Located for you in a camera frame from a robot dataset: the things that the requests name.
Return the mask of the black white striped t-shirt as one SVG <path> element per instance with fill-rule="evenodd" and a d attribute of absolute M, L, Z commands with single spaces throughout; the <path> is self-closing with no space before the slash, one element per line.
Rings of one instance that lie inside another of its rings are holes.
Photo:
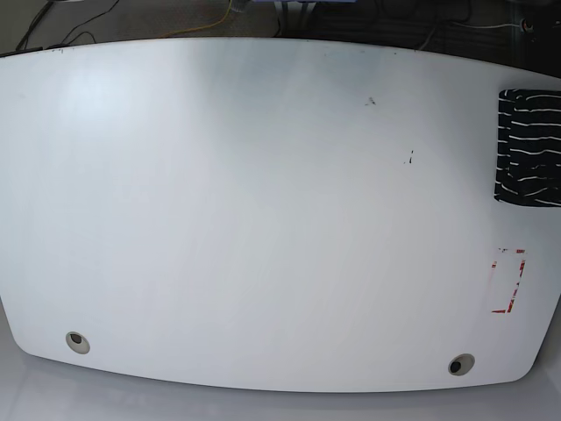
<path fill-rule="evenodd" d="M 505 89 L 498 96 L 494 199 L 560 206 L 560 93 Z"/>

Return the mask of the red tape rectangle marking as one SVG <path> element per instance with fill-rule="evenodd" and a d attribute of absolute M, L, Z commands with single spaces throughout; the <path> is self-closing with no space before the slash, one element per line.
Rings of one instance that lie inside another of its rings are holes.
<path fill-rule="evenodd" d="M 487 307 L 492 314 L 508 314 L 514 302 L 525 269 L 527 253 L 520 248 L 500 248 L 494 258 Z"/>

